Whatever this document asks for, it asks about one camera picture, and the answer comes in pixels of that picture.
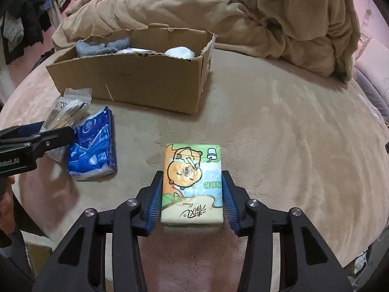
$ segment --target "black clamp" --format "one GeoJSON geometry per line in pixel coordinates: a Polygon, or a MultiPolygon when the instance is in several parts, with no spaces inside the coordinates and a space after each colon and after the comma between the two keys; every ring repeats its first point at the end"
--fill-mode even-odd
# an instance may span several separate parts
{"type": "MultiPolygon", "coordinates": [[[[0,199],[9,186],[7,177],[36,169],[36,160],[46,151],[74,142],[71,127],[39,132],[43,122],[9,127],[0,131],[0,199]]],[[[11,245],[0,230],[0,248],[11,245]]]]}
{"type": "MultiPolygon", "coordinates": [[[[112,233],[115,292],[147,292],[138,236],[147,237],[161,210],[163,172],[149,187],[117,209],[87,209],[54,251],[33,292],[105,291],[106,234],[112,233]]],[[[273,233],[280,233],[280,291],[352,292],[345,271],[318,231],[298,208],[282,212],[250,199],[222,172],[225,213],[248,245],[238,292],[269,292],[272,277],[273,233]]]]}

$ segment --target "beige blanket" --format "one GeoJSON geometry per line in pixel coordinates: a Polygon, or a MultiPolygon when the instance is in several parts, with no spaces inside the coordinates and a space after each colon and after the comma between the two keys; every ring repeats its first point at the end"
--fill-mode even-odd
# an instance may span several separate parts
{"type": "MultiPolygon", "coordinates": [[[[354,80],[346,87],[281,60],[216,49],[196,115],[94,102],[114,114],[116,175],[77,182],[44,157],[14,191],[58,243],[86,208],[116,208],[149,185],[166,143],[220,144],[237,185],[271,208],[301,207],[345,266],[377,239],[389,212],[388,132],[359,93],[354,80]]],[[[0,129],[43,120],[58,94],[40,65],[5,104],[0,129]]],[[[141,240],[149,291],[236,292],[245,248],[227,222],[205,234],[158,225],[141,240]]]]}
{"type": "Polygon", "coordinates": [[[353,0],[79,0],[53,35],[56,49],[89,35],[166,23],[217,34],[217,48],[283,58],[351,78],[359,26],[353,0]]]}

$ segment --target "blue tissue pack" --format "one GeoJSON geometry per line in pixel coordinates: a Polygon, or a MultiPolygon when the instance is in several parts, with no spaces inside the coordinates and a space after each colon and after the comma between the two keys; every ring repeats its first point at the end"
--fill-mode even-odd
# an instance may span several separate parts
{"type": "Polygon", "coordinates": [[[69,147],[68,172],[76,180],[86,180],[117,171],[112,111],[105,107],[77,127],[75,142],[69,147]]]}

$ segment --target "cardboard box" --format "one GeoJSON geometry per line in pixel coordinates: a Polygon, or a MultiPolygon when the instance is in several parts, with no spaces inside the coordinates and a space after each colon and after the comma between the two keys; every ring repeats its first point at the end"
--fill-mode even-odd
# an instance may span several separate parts
{"type": "Polygon", "coordinates": [[[114,31],[106,36],[90,36],[84,41],[100,44],[125,37],[130,38],[131,47],[157,53],[77,58],[73,46],[47,66],[60,93],[68,87],[92,88],[92,97],[96,99],[197,112],[211,65],[215,34],[151,24],[145,29],[114,31]],[[178,46],[188,47],[196,57],[178,59],[163,54],[178,46]]]}

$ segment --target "plastic bag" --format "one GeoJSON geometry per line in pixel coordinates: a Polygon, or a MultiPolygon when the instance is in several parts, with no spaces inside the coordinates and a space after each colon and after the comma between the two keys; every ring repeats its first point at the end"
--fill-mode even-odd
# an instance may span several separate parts
{"type": "MultiPolygon", "coordinates": [[[[51,106],[50,114],[43,123],[40,131],[47,131],[70,126],[73,129],[85,119],[87,110],[92,100],[92,89],[65,89],[64,95],[60,96],[51,106]]],[[[67,151],[67,146],[59,147],[46,152],[53,160],[61,162],[67,151]]]]}
{"type": "Polygon", "coordinates": [[[86,180],[116,171],[113,116],[105,107],[77,128],[77,139],[69,147],[68,172],[76,180],[86,180]]]}
{"type": "Polygon", "coordinates": [[[381,128],[386,131],[387,128],[386,128],[386,125],[385,125],[385,121],[384,121],[384,118],[382,117],[380,111],[368,99],[366,99],[363,95],[360,95],[358,93],[358,97],[369,108],[370,112],[375,117],[377,122],[380,124],[381,128]]]}

